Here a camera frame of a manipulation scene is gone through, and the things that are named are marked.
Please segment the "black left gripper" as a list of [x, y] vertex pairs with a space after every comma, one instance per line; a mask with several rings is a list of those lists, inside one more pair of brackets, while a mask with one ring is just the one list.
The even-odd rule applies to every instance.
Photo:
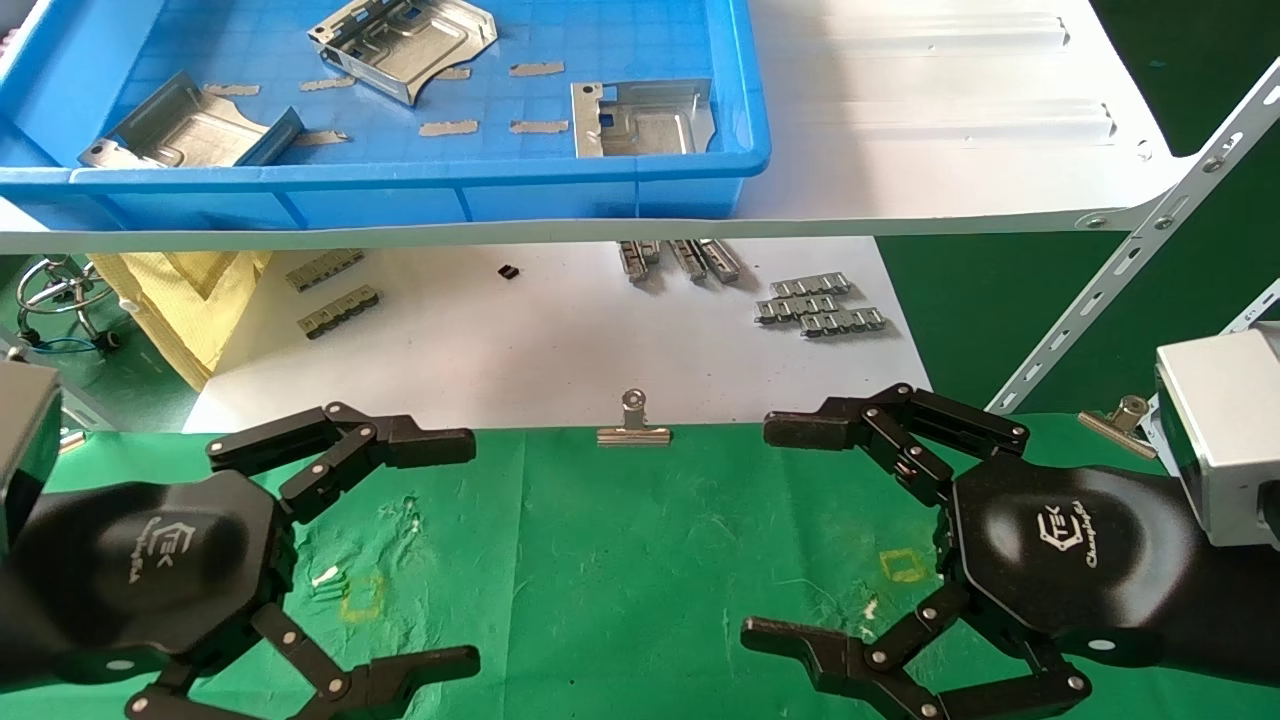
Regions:
[[[291, 520], [311, 523], [381, 466], [476, 456], [470, 429], [329, 404], [212, 441], [219, 473], [200, 482], [44, 495], [3, 559], [3, 689], [108, 684], [172, 662], [131, 698], [128, 719], [248, 719], [189, 689], [260, 637], [314, 688], [293, 719], [402, 719], [425, 685], [477, 675], [479, 650], [340, 670], [279, 606], [296, 562]], [[278, 502], [248, 478], [301, 460]]]

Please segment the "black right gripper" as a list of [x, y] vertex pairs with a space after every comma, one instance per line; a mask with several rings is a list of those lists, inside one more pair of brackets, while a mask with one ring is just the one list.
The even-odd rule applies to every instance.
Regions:
[[[817, 692], [884, 719], [1057, 717], [1093, 691], [1062, 653], [1276, 685], [1277, 552], [1212, 544], [1170, 477], [1028, 462], [1029, 437], [1004, 416], [906, 383], [828, 397], [814, 413], [768, 413], [767, 445], [861, 450], [924, 506], [948, 505], [972, 591], [942, 584], [872, 643], [750, 616], [742, 646], [797, 660]], [[927, 441], [988, 459], [954, 483]], [[1029, 673], [927, 689], [908, 666], [960, 621]]]

